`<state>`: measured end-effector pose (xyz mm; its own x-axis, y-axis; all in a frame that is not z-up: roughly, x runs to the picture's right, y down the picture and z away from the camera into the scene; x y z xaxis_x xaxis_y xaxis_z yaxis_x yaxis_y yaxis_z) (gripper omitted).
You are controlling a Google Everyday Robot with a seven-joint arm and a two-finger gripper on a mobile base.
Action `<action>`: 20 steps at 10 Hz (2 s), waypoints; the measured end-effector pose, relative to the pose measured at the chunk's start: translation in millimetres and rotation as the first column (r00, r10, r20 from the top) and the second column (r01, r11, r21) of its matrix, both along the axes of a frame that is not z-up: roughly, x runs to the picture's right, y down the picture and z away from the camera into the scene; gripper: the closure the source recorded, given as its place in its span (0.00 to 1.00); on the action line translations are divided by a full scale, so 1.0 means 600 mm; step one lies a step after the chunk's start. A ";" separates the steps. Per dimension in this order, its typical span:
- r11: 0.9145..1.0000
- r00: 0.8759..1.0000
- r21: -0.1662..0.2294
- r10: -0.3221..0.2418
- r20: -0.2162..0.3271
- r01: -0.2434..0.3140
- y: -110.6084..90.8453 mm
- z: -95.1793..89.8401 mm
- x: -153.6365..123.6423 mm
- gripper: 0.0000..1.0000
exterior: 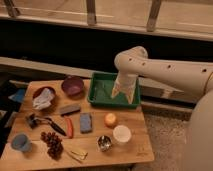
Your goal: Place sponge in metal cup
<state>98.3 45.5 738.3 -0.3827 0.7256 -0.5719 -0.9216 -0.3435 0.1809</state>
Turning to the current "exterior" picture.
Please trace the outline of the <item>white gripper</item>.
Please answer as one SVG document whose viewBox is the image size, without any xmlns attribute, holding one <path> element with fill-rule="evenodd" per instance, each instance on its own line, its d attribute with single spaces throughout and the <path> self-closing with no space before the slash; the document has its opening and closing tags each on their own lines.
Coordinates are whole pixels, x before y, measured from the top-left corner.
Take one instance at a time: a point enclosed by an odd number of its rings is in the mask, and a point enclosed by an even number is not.
<svg viewBox="0 0 213 171">
<path fill-rule="evenodd" d="M 122 92 L 126 94 L 128 103 L 132 103 L 137 78 L 138 76 L 134 74 L 118 72 L 114 88 L 112 89 L 111 98 L 115 98 L 120 92 Z"/>
</svg>

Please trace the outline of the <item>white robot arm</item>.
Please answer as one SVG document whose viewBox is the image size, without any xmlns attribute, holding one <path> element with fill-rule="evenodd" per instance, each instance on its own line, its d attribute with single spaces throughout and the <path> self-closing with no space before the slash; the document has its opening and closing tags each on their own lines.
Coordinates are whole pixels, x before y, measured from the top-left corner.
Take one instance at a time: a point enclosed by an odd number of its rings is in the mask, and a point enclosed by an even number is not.
<svg viewBox="0 0 213 171">
<path fill-rule="evenodd" d="M 192 93 L 199 98 L 191 115 L 179 171 L 213 171 L 213 62 L 149 59 L 136 46 L 116 55 L 118 75 L 111 97 L 120 92 L 133 101 L 138 76 Z"/>
</svg>

